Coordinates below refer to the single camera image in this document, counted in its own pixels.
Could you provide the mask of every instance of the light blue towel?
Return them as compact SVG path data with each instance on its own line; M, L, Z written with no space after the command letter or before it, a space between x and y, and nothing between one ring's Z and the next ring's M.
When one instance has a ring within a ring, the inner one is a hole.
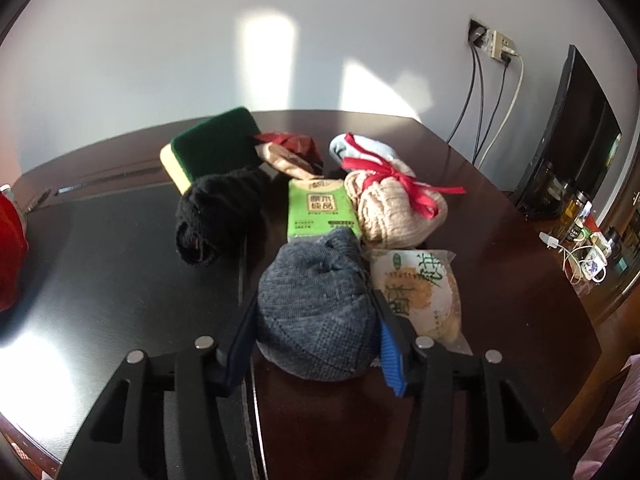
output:
M364 155L348 145L344 140L345 135L346 134L340 134L337 137L334 137L331 143L329 143L329 154L331 155L332 159L335 160L338 164L341 165L343 158L345 158L346 156L352 156L354 158L366 158L367 160L372 160L373 162L379 162L372 156ZM387 146L384 142L369 139L369 137L363 137L360 135L354 135L353 138L359 146L363 147L368 152L377 153L385 160L391 161L393 158L399 158L394 149L391 146Z

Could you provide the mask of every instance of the silver screw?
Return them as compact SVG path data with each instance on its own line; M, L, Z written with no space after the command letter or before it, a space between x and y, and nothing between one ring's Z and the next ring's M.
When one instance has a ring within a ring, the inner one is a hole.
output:
M132 350L127 354L127 363L134 365L142 361L145 358L145 353L142 350Z
M435 345L435 341L431 339L428 335L421 335L415 338L415 345L418 348L426 350L429 348L433 348L433 345Z
M195 345L198 350L204 350L213 346L213 342L213 338L210 335L201 335L196 339Z
M492 365L497 365L502 361L502 354L497 350L487 350L484 354L484 358Z

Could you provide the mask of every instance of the green package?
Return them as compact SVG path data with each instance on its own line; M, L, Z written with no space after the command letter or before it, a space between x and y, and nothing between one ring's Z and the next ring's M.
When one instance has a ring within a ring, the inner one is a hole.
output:
M362 234L343 180L289 181L289 242L313 241L338 227Z

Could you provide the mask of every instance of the black monitor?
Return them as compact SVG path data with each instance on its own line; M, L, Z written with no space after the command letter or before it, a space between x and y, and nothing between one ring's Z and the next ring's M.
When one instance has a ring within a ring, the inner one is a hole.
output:
M598 80L575 45L569 46L545 133L513 203L532 218L552 218L559 213L562 192L577 189L593 201L620 137Z

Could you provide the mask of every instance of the electrical outlet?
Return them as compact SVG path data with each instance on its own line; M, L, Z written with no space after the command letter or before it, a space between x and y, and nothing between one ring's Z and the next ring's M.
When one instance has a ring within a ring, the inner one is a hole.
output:
M479 35L480 29L484 29L484 34ZM504 62L502 60L502 48L507 47L515 50L513 41L503 33L494 28L490 28L480 20L475 18L469 19L469 26L467 28L467 39L471 40L473 44L482 50L487 56L495 59L496 61Z

